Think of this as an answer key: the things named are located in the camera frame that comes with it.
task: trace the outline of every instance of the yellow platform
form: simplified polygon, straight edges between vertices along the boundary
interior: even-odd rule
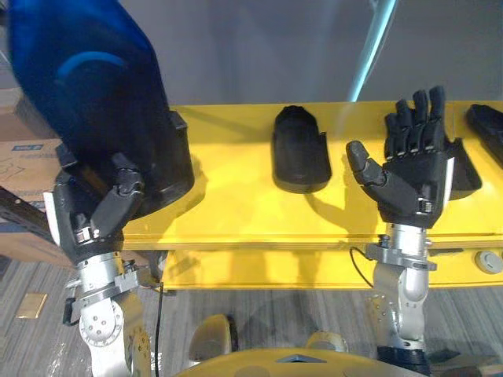
[[[450,137],[464,138],[468,154],[483,179],[483,188],[468,198],[450,202],[428,235],[437,248],[492,247],[498,251],[503,248],[503,197],[499,195],[503,192],[503,170],[467,128],[464,113],[471,103],[447,104],[446,129]],[[503,110],[501,102],[490,105]],[[255,267],[257,278],[250,287],[361,284],[352,280],[354,271],[347,256],[348,245],[376,240],[384,232],[385,224],[376,204],[354,181],[345,145],[350,140],[361,140],[372,157],[383,162],[386,135],[383,119],[393,111],[394,103],[304,106],[317,118],[320,130],[327,132],[332,164],[329,184],[310,195],[282,191],[272,180],[270,137],[282,104],[177,107],[189,124],[196,184],[169,207],[131,221],[124,229],[125,248],[174,249],[176,253],[171,255],[174,262],[185,260],[185,256],[200,261],[199,267],[189,269],[192,279],[179,276],[171,281],[171,287],[245,287],[246,282],[237,277],[242,274],[227,272],[235,277],[222,282],[217,276],[208,277],[207,270],[229,266],[231,260],[234,265],[255,265],[254,258],[261,262]],[[466,253],[450,258],[469,260]],[[291,266],[293,261],[299,264],[305,257],[311,263],[309,258],[316,259],[315,255],[320,255],[323,261],[318,265],[330,274],[341,275],[342,280],[334,280],[322,272],[305,275],[310,278],[300,280],[286,279],[288,274],[296,274]],[[259,269],[275,271],[277,275]],[[462,275],[453,285],[463,284]],[[494,279],[499,284],[503,280]],[[471,283],[467,277],[464,280],[466,285],[476,285],[494,283],[494,279],[485,281],[480,276]],[[441,279],[439,284],[449,285],[448,280]]]

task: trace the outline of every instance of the gray carpet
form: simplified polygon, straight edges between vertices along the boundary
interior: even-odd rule
[[[45,263],[12,262],[0,282],[0,375],[90,375],[90,355],[77,328],[61,316],[64,285],[73,272]],[[37,320],[15,318],[25,292],[45,292]],[[373,333],[362,291],[180,291],[165,297],[161,324],[162,375],[187,365],[196,326],[207,316],[231,314],[240,349],[301,346],[318,329],[342,334],[352,353],[373,356]],[[153,335],[158,296],[141,289],[147,331]],[[444,348],[503,357],[503,287],[435,290],[428,297],[428,351]]]

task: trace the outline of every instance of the round button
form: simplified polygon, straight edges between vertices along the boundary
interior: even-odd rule
[[[492,251],[480,251],[475,261],[477,266],[485,273],[500,273],[503,271],[503,260]]]

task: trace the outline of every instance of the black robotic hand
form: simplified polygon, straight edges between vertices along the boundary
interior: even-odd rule
[[[450,197],[454,158],[444,130],[445,94],[441,86],[413,95],[415,109],[405,100],[396,114],[386,116],[387,139],[379,166],[360,141],[346,146],[356,181],[377,201],[385,222],[430,229]]]

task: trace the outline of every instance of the metal bracket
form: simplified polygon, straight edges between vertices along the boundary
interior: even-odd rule
[[[401,249],[393,247],[382,247],[378,243],[371,243],[365,249],[365,255],[375,261],[387,265],[400,265],[408,269],[419,269],[436,271],[437,265],[433,262],[425,261],[421,257],[403,254]]]

